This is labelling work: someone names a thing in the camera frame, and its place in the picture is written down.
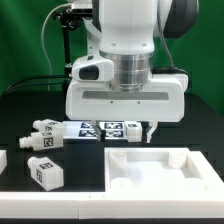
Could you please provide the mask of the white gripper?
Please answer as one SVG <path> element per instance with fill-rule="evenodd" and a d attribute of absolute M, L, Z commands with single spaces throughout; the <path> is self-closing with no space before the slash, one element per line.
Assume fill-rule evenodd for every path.
<path fill-rule="evenodd" d="M 186 74 L 156 74 L 137 92 L 118 92 L 107 83 L 73 80 L 66 97 L 70 120 L 91 120 L 99 140 L 106 131 L 99 121 L 143 121 L 146 142 L 150 143 L 158 122 L 179 122 L 185 112 Z"/>

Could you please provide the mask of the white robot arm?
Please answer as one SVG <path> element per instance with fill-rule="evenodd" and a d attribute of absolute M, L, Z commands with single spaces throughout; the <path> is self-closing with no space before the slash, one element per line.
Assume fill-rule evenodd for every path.
<path fill-rule="evenodd" d="M 175 66 L 155 70 L 154 39 L 178 38 L 195 23 L 198 0 L 92 0 L 86 23 L 88 55 L 72 66 L 66 97 L 71 120 L 89 120 L 102 140 L 101 121 L 160 122 L 184 116 L 189 78 Z"/>

